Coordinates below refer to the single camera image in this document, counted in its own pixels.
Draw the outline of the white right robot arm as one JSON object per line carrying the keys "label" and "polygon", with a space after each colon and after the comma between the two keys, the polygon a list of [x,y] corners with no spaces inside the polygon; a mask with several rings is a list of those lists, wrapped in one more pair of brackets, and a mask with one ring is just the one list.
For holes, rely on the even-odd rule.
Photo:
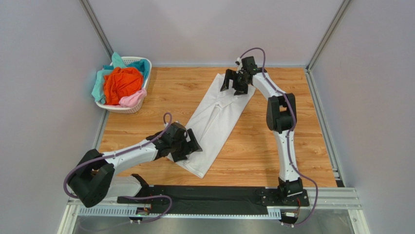
{"label": "white right robot arm", "polygon": [[259,90],[267,100],[266,124],[278,145],[278,188],[284,197],[298,195],[302,193],[303,185],[295,161],[293,140],[297,118],[295,96],[282,91],[270,79],[265,69],[257,66],[254,57],[239,58],[237,65],[235,71],[228,69],[224,74],[216,75],[186,124],[188,133],[194,134],[203,150],[182,158],[175,155],[169,155],[168,158],[203,178],[255,90]]}

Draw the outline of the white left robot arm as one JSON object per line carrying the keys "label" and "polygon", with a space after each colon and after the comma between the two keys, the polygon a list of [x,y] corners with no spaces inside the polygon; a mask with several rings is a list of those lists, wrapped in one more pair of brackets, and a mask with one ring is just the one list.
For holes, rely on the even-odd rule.
{"label": "white left robot arm", "polygon": [[65,177],[64,191],[87,208],[107,198],[124,196],[130,199],[140,194],[146,184],[139,175],[119,177],[119,173],[167,156],[174,162],[183,161],[200,151],[202,147],[192,129],[178,122],[167,124],[164,130],[127,148],[104,153],[89,150]]}

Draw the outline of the white t-shirt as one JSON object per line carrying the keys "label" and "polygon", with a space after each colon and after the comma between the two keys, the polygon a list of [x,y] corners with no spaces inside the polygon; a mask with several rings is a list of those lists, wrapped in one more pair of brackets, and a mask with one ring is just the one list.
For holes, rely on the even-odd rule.
{"label": "white t-shirt", "polygon": [[204,178],[211,168],[256,91],[249,86],[248,93],[239,96],[231,89],[221,92],[224,80],[224,74],[216,75],[186,124],[187,129],[193,130],[202,151],[191,153],[177,164],[199,178]]}

